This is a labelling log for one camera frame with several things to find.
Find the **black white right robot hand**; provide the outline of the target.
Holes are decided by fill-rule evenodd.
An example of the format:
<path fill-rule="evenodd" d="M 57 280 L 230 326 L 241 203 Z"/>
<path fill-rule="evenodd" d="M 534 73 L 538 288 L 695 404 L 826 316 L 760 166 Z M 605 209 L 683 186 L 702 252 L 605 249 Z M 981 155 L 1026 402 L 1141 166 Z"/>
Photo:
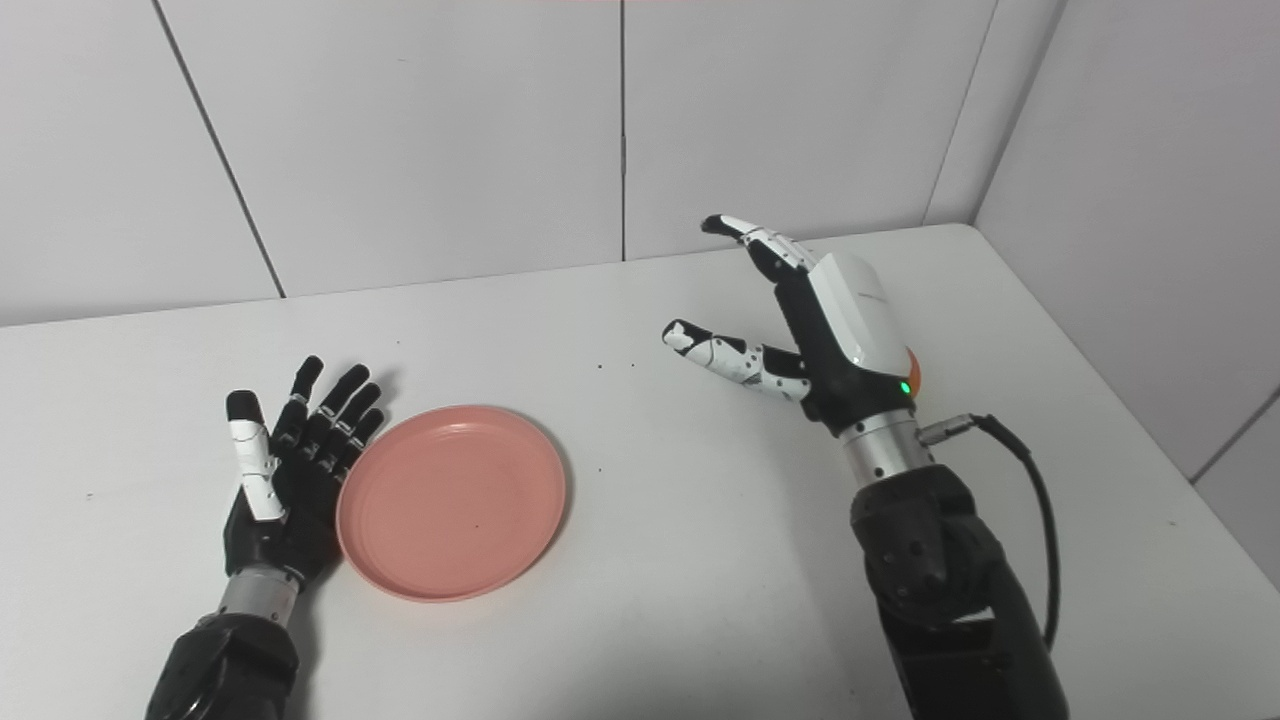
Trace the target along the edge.
<path fill-rule="evenodd" d="M 797 241 L 714 214 L 700 228 L 736 241 L 773 286 L 794 351 L 717 334 L 684 319 L 662 332 L 678 356 L 737 386 L 801 406 L 833 436 L 886 413 L 915 409 L 913 355 L 873 266 L 815 258 Z"/>

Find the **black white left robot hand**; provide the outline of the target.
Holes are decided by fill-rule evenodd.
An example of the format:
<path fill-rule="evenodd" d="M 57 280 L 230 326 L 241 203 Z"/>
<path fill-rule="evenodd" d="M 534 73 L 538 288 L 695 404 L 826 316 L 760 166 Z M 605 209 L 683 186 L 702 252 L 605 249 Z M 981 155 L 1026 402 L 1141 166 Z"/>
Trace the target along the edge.
<path fill-rule="evenodd" d="M 381 387 L 364 364 L 347 369 L 319 401 L 324 369 L 308 356 L 274 424 L 251 389 L 225 400 L 239 487 L 223 529 L 225 573 L 283 571 L 306 588 L 340 555 L 337 505 L 353 465 L 383 427 Z"/>

